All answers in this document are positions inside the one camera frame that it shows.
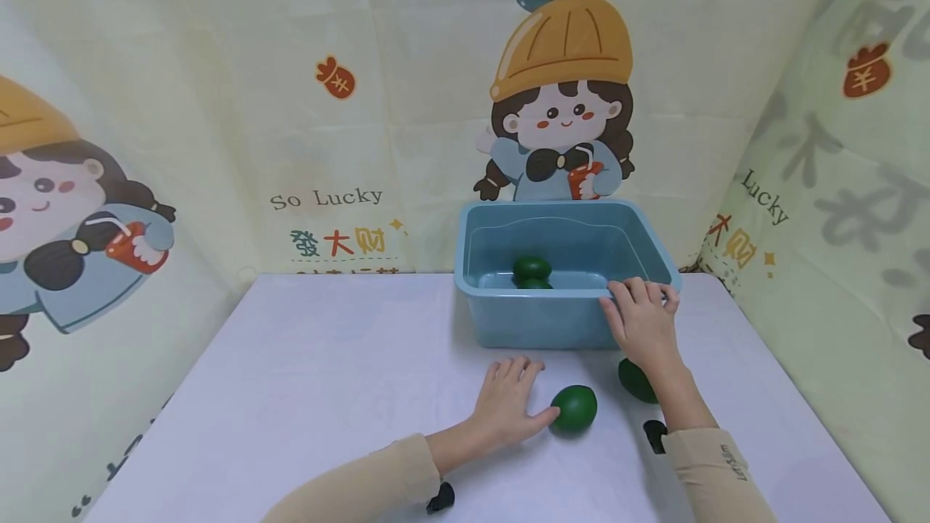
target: blue plastic basin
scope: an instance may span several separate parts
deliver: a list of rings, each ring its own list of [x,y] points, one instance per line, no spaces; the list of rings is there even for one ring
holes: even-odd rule
[[[552,265],[550,290],[521,290],[513,263]],[[616,349],[598,297],[607,281],[642,277],[681,289],[655,231],[624,200],[473,203],[459,221],[455,285],[478,343],[516,349]]]

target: money bag icon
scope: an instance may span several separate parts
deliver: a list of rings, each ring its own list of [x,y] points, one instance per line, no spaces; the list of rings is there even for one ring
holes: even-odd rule
[[[316,80],[323,83],[335,99],[347,99],[355,91],[355,76],[339,65],[336,57],[326,57],[316,64],[316,70]]]

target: green egg-shaped object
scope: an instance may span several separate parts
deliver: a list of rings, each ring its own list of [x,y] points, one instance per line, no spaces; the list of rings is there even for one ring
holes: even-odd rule
[[[659,399],[656,398],[656,393],[652,389],[652,384],[649,383],[649,378],[645,377],[644,372],[640,370],[640,366],[630,362],[630,359],[624,359],[623,362],[620,362],[620,365],[617,366],[617,375],[620,377],[620,383],[623,384],[626,392],[630,392],[637,400],[642,400],[648,404],[659,404]]]
[[[528,278],[546,280],[552,272],[552,266],[538,257],[520,257],[513,264],[513,277],[519,281]]]
[[[558,406],[562,411],[552,423],[553,430],[582,432],[591,426],[597,415],[597,396],[586,386],[570,386],[553,397],[552,406]]]
[[[518,289],[551,289],[548,281],[540,278],[522,278],[517,281]]]

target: right hand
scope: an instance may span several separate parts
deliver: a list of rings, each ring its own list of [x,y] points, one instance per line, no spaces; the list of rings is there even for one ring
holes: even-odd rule
[[[646,283],[638,277],[623,283],[611,281],[607,289],[613,293],[617,304],[601,297],[601,307],[614,339],[630,361],[640,366],[647,376],[681,364],[675,339],[678,292],[669,285]],[[663,293],[665,304],[662,304]]]

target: white table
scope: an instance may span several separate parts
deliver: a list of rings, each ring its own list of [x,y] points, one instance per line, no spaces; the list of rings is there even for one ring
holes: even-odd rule
[[[685,276],[681,354],[781,521],[888,521],[715,278]],[[469,414],[486,366],[451,274],[263,276],[197,361],[88,523],[255,523],[314,475]],[[531,411],[588,384],[582,437],[546,431],[448,476],[455,506],[382,521],[691,521],[625,393],[619,353],[544,352]]]

